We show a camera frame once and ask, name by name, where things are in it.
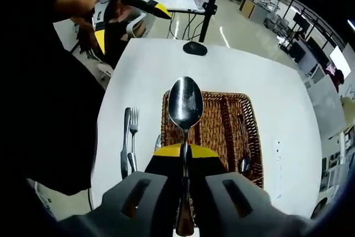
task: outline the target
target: wicker basket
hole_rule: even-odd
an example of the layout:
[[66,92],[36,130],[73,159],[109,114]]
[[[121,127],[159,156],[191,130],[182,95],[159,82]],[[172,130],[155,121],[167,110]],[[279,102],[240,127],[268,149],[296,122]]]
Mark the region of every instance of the wicker basket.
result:
[[[170,121],[168,93],[163,97],[161,145],[181,143],[181,130]],[[245,94],[202,92],[204,115],[189,136],[189,143],[217,152],[228,172],[237,172],[250,159],[246,177],[263,187],[260,140],[251,102]]]

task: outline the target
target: white tablecloth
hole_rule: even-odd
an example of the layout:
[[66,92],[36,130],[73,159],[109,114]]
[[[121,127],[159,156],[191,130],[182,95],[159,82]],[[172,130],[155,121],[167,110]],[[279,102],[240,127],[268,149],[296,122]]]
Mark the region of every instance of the white tablecloth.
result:
[[103,194],[121,181],[125,108],[140,109],[136,157],[138,170],[144,171],[160,134],[163,95],[186,75],[201,90],[250,97],[261,141],[264,189],[272,204],[283,212],[310,217],[320,187],[321,141],[310,98],[298,73],[272,60],[226,47],[207,46],[207,55],[189,55],[182,50],[184,43],[132,39],[124,51],[98,118],[98,151],[92,176],[94,206],[100,205]]

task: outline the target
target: spoon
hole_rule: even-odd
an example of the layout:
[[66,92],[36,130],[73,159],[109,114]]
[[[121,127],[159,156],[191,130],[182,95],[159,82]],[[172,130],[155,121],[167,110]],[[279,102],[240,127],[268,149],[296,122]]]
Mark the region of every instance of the spoon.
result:
[[181,145],[182,156],[182,196],[180,199],[179,214],[177,216],[176,233],[180,236],[190,236],[194,233],[194,222],[191,217],[189,197],[189,174],[187,169],[187,140],[191,127],[200,121],[204,112],[204,100],[200,88],[190,77],[179,78],[169,94],[170,119],[184,132],[184,141]]

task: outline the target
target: shiny floor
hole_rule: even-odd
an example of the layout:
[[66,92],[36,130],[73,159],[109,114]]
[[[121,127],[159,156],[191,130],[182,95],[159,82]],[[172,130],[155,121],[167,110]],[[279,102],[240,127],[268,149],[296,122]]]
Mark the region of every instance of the shiny floor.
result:
[[[206,44],[227,46],[257,54],[258,56],[274,60],[290,68],[300,71],[296,63],[278,47],[276,35],[263,25],[249,21],[239,12],[239,5],[229,0],[217,0],[217,13],[212,17],[205,38]],[[190,37],[195,27],[203,20],[203,16],[196,16],[190,24]],[[171,24],[171,32],[177,39],[182,39],[185,28],[189,22],[189,15],[176,13]],[[152,19],[148,21],[148,38],[166,38],[169,32],[170,21],[165,19]],[[195,32],[200,33],[201,25]],[[97,62],[87,59],[85,54],[80,54],[77,49],[74,55],[92,72],[92,74],[106,87],[109,78],[102,80],[103,74],[97,69]],[[43,186],[39,186],[44,202],[57,219],[64,219],[73,214],[84,214],[89,211],[88,193],[83,191],[75,196],[65,196]]]

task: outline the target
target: monitor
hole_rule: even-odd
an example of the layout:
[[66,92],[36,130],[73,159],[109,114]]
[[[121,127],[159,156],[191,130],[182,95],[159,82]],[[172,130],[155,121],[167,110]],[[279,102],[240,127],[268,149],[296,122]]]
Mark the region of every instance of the monitor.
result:
[[296,22],[304,31],[308,30],[310,27],[310,24],[299,13],[295,14],[293,21]]
[[322,66],[323,69],[326,69],[330,60],[328,57],[325,55],[323,52],[322,48],[317,44],[317,42],[310,37],[309,40],[307,41],[307,45],[316,58],[317,62]]

